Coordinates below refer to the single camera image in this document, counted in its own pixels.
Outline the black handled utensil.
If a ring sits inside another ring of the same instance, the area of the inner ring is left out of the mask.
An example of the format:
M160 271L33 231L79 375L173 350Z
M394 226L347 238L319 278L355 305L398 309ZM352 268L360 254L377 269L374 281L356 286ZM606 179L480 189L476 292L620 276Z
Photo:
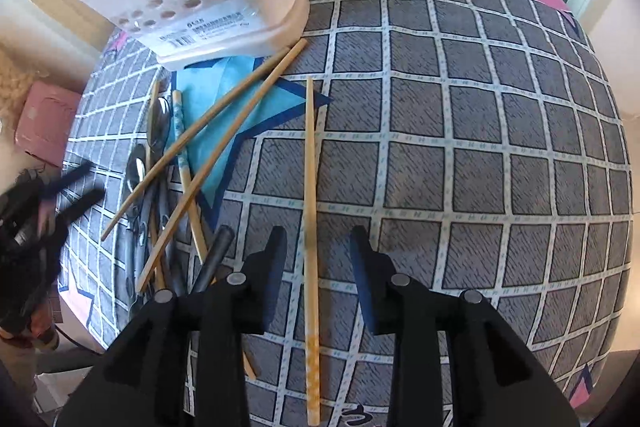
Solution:
M200 272L196 277L191 293L201 293L206 291L208 286L213 283L216 272L222 259L227 254L234 239L234 231L228 225L221 225L214 236L213 244L210 246L204 263L201 265Z

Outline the blue patterned chopstick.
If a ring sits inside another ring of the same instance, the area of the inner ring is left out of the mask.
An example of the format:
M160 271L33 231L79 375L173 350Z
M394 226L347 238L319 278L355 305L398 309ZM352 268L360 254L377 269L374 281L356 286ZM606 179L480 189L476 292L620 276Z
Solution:
M182 93L179 90L174 90L171 93L171 98L172 108L174 109L174 135L175 141L178 141L180 136L184 133ZM186 190L191 184L191 170L188 161L188 153L186 153L186 147L183 147L183 149L178 153L177 162L183 193L186 193ZM198 253L198 257L201 262L204 262L208 253L208 248L202 228L201 213L200 210L198 210L198 204L196 202L191 202L188 209L188 217L196 252Z

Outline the bamboo chopstick with orange end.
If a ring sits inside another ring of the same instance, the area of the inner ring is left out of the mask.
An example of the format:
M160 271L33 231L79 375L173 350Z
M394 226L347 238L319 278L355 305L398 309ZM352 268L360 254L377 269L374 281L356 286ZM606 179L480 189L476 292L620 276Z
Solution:
M320 320L317 251L316 151L314 147L314 80L306 80L304 156L304 300L307 421L319 426L320 400Z

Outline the metal spoon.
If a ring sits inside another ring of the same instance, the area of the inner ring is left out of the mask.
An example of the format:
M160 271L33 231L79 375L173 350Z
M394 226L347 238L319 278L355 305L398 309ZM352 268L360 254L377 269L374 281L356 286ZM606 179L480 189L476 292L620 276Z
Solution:
M130 152L125 171L124 188L122 189L123 199L126 199L144 178L146 171L145 155L145 146L141 143L137 144ZM136 221L141 210L142 198L142 195L138 195L125 212L128 228L130 229L136 226Z
M151 105L148 119L148 134L146 135L151 167L163 156L170 125L170 104L166 98L159 96Z

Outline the pink box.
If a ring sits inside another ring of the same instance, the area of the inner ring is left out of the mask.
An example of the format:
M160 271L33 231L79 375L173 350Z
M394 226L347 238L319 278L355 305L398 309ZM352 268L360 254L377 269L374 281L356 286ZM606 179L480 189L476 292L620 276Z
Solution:
M14 133L15 145L30 156L61 168L81 95L35 81Z

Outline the grey checkered tablecloth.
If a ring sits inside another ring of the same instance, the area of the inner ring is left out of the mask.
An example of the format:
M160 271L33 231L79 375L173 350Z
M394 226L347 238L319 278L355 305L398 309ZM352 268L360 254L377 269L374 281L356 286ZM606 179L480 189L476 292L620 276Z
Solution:
M628 284L631 171L613 91L552 0L309 0L305 51L201 208L224 271L276 225L278 307L245 340L255 426L303 426L305 84L317 109L321 421L386 421L394 342L360 313L349 234L449 295L481 291L562 392L599 376Z

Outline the wooden handled utensil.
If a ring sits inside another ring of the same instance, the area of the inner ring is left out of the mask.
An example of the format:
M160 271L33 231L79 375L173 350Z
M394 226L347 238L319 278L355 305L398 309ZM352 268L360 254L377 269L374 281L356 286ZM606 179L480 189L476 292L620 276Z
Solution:
M157 159L163 155L163 145L160 139L163 138L165 129L165 116L163 103L160 101L160 87L162 80L156 80L152 88L152 98L150 101L148 115L148 131L146 132L146 141L148 141L148 155L146 155L146 167L151 169L157 162ZM149 217L148 232L148 253L157 240L157 217L156 217L156 195L151 198L151 213Z

